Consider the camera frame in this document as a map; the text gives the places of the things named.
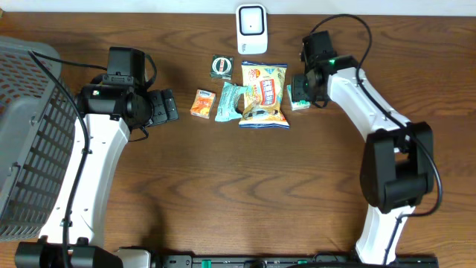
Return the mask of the grey plastic basket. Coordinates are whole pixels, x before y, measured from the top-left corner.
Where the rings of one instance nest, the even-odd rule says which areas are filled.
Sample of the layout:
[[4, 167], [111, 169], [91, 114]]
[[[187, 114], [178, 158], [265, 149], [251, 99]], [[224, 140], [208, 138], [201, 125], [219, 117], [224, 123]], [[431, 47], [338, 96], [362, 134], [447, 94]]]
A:
[[42, 71], [61, 78], [51, 46], [1, 38], [1, 240], [35, 238], [68, 167], [76, 116]]

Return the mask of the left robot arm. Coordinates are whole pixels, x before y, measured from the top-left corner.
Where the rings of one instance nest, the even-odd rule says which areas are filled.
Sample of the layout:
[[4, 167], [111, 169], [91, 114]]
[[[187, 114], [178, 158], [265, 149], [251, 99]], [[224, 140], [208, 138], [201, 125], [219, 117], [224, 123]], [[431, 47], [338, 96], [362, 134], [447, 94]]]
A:
[[21, 242], [17, 267], [160, 267], [161, 259], [137, 246], [103, 248], [103, 219], [120, 155], [133, 129], [176, 120], [170, 89], [88, 84], [78, 99], [74, 146], [62, 187], [36, 242]]

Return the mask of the dark green round-logo packet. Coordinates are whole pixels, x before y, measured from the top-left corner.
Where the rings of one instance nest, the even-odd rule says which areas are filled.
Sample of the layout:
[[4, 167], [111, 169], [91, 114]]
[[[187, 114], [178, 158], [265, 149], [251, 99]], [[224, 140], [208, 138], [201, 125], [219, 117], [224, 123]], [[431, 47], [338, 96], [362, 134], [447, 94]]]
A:
[[210, 67], [210, 76], [212, 78], [220, 78], [231, 80], [234, 69], [234, 58], [229, 56], [214, 54]]

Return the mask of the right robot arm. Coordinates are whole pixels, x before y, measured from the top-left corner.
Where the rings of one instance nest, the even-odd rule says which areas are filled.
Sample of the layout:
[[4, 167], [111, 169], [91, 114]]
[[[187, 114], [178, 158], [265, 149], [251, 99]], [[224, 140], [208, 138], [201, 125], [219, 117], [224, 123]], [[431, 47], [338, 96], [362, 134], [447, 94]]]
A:
[[356, 254], [364, 264], [396, 262], [396, 245], [407, 219], [434, 187], [433, 134], [412, 123], [373, 88], [357, 60], [340, 56], [327, 31], [302, 39], [304, 73], [292, 78], [294, 101], [323, 109], [338, 104], [365, 141], [360, 170], [367, 216]]

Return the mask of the teal tissue pack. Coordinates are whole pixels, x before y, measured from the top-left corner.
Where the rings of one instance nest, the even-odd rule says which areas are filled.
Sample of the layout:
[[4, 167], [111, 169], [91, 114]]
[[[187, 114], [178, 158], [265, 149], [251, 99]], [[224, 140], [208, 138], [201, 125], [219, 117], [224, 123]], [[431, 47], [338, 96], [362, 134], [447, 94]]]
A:
[[308, 109], [311, 106], [311, 103], [309, 101], [306, 101], [306, 100], [294, 101], [293, 100], [292, 86], [290, 84], [286, 86], [286, 90], [288, 92], [289, 101], [290, 101], [290, 104], [291, 104], [292, 111]]

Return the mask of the orange tissue pack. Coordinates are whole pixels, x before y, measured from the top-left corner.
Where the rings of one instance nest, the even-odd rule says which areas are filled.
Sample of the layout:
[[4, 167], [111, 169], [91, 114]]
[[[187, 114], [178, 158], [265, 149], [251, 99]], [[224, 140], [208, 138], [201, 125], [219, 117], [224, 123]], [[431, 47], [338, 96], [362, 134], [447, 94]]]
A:
[[215, 100], [216, 94], [214, 92], [198, 89], [193, 105], [190, 108], [190, 114], [209, 119]]

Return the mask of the light teal snack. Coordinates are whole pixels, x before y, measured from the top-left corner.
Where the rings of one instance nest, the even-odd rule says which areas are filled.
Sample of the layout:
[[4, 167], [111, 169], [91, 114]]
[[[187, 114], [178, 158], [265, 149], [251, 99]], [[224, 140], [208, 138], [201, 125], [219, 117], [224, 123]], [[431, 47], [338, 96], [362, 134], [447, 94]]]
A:
[[227, 122], [241, 119], [242, 113], [237, 111], [238, 101], [247, 91], [247, 87], [225, 82], [222, 88], [215, 121]]

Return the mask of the yellow snack bag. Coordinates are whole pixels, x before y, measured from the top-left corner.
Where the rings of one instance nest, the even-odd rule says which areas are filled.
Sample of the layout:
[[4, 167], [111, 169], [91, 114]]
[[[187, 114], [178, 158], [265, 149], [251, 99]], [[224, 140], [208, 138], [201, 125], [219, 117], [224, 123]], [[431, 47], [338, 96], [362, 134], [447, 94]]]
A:
[[242, 61], [244, 110], [242, 128], [283, 128], [289, 123], [280, 110], [285, 88], [286, 63]]

